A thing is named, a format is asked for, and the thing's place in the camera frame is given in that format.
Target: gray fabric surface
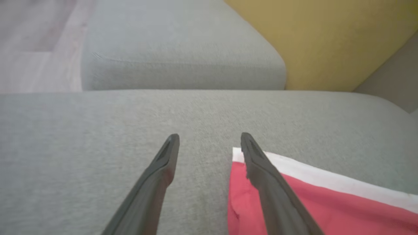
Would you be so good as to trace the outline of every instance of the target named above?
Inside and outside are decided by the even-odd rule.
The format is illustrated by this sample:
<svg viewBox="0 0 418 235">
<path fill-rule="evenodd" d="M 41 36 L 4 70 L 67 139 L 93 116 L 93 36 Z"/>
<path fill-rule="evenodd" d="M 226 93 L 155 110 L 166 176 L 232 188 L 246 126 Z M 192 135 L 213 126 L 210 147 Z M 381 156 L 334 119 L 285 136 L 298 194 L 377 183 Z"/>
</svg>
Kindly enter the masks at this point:
<svg viewBox="0 0 418 235">
<path fill-rule="evenodd" d="M 99 234 L 171 133 L 158 234 L 226 234 L 232 147 L 418 194 L 418 130 L 381 98 L 337 92 L 129 90 L 0 95 L 0 234 Z"/>
<path fill-rule="evenodd" d="M 221 0 L 99 0 L 83 90 L 283 89 L 277 51 Z"/>
</svg>

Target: gray seat cushion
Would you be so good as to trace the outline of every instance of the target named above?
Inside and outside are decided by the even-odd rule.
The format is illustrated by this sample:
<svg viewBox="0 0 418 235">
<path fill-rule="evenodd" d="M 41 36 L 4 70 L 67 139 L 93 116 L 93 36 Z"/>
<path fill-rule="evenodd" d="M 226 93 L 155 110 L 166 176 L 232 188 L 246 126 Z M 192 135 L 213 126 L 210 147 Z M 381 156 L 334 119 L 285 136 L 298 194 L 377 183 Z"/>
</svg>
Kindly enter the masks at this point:
<svg viewBox="0 0 418 235">
<path fill-rule="evenodd" d="M 221 0 L 99 0 L 83 90 L 283 89 L 277 51 Z"/>
<path fill-rule="evenodd" d="M 293 91 L 0 96 L 2 234 L 99 234 L 169 134 L 176 175 L 158 234 L 226 234 L 232 147 L 418 194 L 418 131 L 381 98 Z"/>
</svg>

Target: folded cloth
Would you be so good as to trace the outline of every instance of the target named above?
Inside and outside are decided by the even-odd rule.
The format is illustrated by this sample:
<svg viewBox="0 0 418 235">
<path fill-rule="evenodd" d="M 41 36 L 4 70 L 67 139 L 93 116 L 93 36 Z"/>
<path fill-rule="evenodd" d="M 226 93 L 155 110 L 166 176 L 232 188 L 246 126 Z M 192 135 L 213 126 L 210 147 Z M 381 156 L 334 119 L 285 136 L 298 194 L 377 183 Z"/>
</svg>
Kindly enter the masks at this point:
<svg viewBox="0 0 418 235">
<path fill-rule="evenodd" d="M 418 233 L 418 196 L 265 153 L 327 235 Z M 258 190 L 246 178 L 244 156 L 233 149 L 229 182 L 230 235 L 266 235 Z"/>
</svg>

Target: white trim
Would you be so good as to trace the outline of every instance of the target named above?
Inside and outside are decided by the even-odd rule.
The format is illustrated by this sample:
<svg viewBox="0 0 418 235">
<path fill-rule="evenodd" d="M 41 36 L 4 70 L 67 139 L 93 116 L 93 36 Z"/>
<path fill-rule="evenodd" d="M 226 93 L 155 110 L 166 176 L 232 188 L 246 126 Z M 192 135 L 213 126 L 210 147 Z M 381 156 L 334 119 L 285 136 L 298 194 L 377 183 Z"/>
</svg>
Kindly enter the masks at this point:
<svg viewBox="0 0 418 235">
<path fill-rule="evenodd" d="M 418 213 L 418 195 L 399 192 L 325 171 L 278 154 L 264 152 L 280 173 L 305 183 L 356 195 Z M 241 148 L 232 149 L 232 161 L 244 163 Z"/>
</svg>

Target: brown wall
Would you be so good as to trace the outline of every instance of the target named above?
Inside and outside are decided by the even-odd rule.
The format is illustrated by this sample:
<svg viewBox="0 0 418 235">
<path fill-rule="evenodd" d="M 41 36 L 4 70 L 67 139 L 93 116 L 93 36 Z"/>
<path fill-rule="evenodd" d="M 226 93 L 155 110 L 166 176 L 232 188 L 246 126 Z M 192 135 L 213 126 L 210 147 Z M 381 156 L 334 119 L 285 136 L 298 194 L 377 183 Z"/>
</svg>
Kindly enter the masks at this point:
<svg viewBox="0 0 418 235">
<path fill-rule="evenodd" d="M 376 95 L 407 112 L 418 108 L 418 33 L 354 92 Z"/>
</svg>

